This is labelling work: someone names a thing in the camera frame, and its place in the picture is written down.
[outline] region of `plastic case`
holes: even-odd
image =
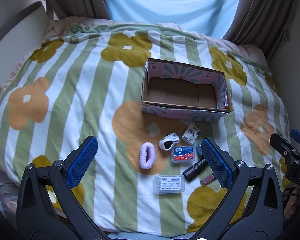
[[[157,175],[154,177],[155,193],[181,193],[184,190],[185,177],[183,175]]]
[[[173,163],[190,163],[195,161],[192,146],[175,146],[171,149],[171,161]]]

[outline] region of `blue sheer curtain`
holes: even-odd
[[[170,22],[187,30],[222,38],[239,0],[106,0],[111,19],[146,23]]]

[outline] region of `striped blanket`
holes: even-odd
[[[201,130],[198,142],[210,136],[235,160],[271,163],[286,187],[284,161],[269,145],[274,132],[289,139],[272,74],[239,47],[223,44],[162,25],[73,23],[67,36],[45,40],[33,52],[0,97],[0,167],[19,183],[27,163],[51,165],[93,135],[98,153],[73,193],[98,226],[169,237],[196,231],[226,191],[217,181],[200,186],[211,173],[207,168],[181,194],[154,193],[156,174],[181,174],[191,164],[171,163],[170,153],[158,147],[171,132],[181,136],[189,122],[141,112],[144,66],[152,57],[223,71],[234,110],[219,123],[193,122]],[[146,141],[156,150],[149,171],[138,165]],[[47,190],[60,209],[52,187]],[[233,220],[250,193],[248,188]]]

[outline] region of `headboard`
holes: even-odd
[[[48,24],[46,11],[41,1],[37,1],[0,28],[0,87],[20,59],[40,47]]]

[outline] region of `blue and red label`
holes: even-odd
[[[175,147],[173,150],[173,160],[175,161],[189,161],[194,159],[193,147],[181,146]]]

